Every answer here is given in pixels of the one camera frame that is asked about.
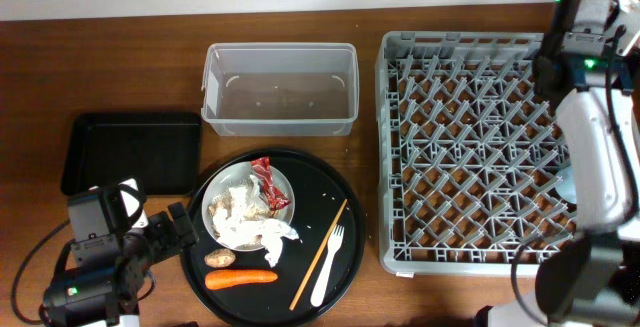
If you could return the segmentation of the white tissue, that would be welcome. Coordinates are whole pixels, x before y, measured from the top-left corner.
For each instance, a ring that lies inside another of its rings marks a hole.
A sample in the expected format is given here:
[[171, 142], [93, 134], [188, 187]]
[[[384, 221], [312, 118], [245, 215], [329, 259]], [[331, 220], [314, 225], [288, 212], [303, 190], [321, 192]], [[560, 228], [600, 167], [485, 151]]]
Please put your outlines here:
[[[229, 188], [238, 187], [245, 187], [253, 196], [259, 195], [267, 204], [261, 191], [261, 183], [256, 176], [250, 175], [247, 182]], [[270, 267], [278, 264], [284, 248], [284, 239], [299, 238], [298, 232], [293, 227], [275, 216], [261, 220], [226, 219], [222, 214], [216, 214], [214, 217], [209, 214], [209, 216], [212, 218], [211, 225], [219, 244], [228, 249], [258, 245], [266, 250], [264, 258]]]

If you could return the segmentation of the orange carrot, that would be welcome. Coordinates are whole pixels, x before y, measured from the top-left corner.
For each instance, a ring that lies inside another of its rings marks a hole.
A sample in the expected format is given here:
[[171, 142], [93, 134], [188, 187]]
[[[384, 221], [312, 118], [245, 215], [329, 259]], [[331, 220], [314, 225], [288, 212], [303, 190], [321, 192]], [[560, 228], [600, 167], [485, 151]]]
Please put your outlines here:
[[205, 286], [209, 290], [221, 290], [246, 284], [272, 283], [278, 275], [269, 270], [217, 270], [205, 276]]

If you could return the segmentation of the red snack wrapper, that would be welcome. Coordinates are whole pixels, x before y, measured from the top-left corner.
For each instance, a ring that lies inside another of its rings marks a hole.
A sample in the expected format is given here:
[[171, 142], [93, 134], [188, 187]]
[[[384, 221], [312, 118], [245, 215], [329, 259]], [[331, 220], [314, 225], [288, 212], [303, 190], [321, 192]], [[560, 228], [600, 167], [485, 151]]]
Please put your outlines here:
[[261, 190], [271, 211], [279, 211], [288, 207], [291, 200], [274, 184], [273, 173], [268, 156], [250, 162], [252, 173], [261, 183]]

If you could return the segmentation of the white plastic fork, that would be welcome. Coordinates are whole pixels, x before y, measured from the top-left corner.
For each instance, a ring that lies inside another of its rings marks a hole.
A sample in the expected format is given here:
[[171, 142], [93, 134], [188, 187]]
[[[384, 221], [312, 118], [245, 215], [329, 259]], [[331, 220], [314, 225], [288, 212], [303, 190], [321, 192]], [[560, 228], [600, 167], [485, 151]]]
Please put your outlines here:
[[311, 293], [310, 303], [313, 307], [320, 307], [324, 301], [327, 290], [331, 267], [334, 257], [340, 249], [344, 237], [344, 227], [336, 225], [327, 242], [327, 255], [319, 273], [318, 279]]

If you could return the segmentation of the grey plate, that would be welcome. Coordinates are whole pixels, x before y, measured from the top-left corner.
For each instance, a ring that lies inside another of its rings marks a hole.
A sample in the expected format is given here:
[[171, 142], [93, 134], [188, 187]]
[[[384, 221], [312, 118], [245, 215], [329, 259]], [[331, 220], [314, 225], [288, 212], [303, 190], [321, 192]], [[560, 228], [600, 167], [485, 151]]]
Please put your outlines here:
[[[288, 179], [278, 169], [272, 167], [273, 179], [276, 187], [284, 193], [284, 195], [291, 200], [291, 204], [282, 210], [275, 211], [275, 217], [288, 223], [291, 227], [294, 212], [295, 212], [295, 196], [293, 188], [291, 187]], [[235, 163], [229, 167], [225, 167], [220, 173], [218, 173], [213, 180], [209, 183], [205, 190], [202, 200], [201, 214], [204, 227], [209, 235], [218, 243], [216, 236], [214, 235], [214, 229], [211, 225], [212, 218], [209, 216], [208, 207], [212, 203], [213, 199], [223, 192], [227, 188], [242, 184], [249, 180], [251, 175], [251, 167], [249, 162]], [[238, 249], [230, 249], [238, 252], [252, 252], [262, 250], [258, 245], [249, 245], [247, 247], [239, 247]]]

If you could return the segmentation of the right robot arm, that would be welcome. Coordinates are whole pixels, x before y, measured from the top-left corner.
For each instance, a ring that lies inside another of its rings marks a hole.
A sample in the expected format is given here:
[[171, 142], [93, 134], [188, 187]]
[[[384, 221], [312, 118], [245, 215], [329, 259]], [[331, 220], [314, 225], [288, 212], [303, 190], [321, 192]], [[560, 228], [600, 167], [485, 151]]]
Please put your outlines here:
[[535, 290], [487, 306], [477, 326], [639, 323], [639, 140], [634, 61], [624, 36], [548, 33], [534, 61], [538, 93], [555, 103], [569, 147], [577, 239], [540, 265]]

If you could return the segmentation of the wooden chopstick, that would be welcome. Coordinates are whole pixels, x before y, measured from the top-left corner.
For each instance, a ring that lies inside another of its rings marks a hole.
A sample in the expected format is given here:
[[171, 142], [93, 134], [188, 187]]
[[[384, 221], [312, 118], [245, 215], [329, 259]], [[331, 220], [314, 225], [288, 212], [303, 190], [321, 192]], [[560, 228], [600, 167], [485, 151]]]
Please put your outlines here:
[[320, 256], [322, 254], [322, 252], [324, 251], [324, 249], [327, 247], [327, 245], [329, 244], [331, 239], [334, 240], [339, 240], [340, 242], [342, 242], [343, 240], [343, 235], [344, 235], [344, 228], [341, 226], [338, 226], [337, 223], [342, 215], [342, 212], [344, 211], [346, 205], [348, 203], [348, 200], [345, 199], [342, 203], [342, 205], [340, 206], [340, 208], [338, 209], [338, 212], [336, 213], [336, 216], [334, 217], [333, 221], [331, 222], [325, 237], [323, 238], [318, 250], [316, 251], [316, 254], [314, 256], [314, 258], [312, 259], [290, 305], [289, 305], [289, 310], [293, 311], [311, 277], [311, 274], [313, 273], [319, 259]]

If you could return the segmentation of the rice and food scraps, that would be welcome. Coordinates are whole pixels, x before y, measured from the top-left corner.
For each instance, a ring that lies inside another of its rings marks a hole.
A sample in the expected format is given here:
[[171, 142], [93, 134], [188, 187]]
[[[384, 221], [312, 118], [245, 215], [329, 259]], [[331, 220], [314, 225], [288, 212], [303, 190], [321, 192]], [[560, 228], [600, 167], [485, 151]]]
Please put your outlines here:
[[259, 195], [253, 196], [245, 187], [229, 188], [215, 197], [208, 209], [212, 217], [222, 214], [226, 219], [261, 220], [275, 216]]

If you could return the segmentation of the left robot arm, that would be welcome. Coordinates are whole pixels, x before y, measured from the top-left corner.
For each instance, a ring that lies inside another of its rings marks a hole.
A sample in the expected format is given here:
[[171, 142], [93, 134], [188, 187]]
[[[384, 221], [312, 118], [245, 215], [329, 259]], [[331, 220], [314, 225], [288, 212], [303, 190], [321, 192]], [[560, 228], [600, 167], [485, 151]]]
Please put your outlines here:
[[50, 326], [138, 326], [139, 291], [151, 267], [195, 245], [198, 235], [182, 203], [148, 218], [65, 245], [40, 308]]

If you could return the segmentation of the brown mushroom piece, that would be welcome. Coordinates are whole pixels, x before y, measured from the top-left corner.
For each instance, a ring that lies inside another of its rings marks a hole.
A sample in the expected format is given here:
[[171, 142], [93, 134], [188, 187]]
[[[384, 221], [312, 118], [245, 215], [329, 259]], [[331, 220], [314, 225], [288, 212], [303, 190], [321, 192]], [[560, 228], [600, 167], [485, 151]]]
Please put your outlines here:
[[217, 249], [204, 257], [204, 262], [212, 268], [226, 268], [236, 260], [235, 254], [229, 249]]

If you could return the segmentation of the light blue cup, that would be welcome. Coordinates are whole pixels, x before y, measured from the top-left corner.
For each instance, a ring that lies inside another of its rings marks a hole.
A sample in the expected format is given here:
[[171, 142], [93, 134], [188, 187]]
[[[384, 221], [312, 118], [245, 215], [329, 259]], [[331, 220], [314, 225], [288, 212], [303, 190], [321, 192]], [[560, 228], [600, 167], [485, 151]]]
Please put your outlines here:
[[562, 200], [570, 204], [576, 204], [577, 193], [573, 167], [568, 166], [559, 170], [556, 177], [559, 179], [559, 182], [555, 187], [556, 193]]

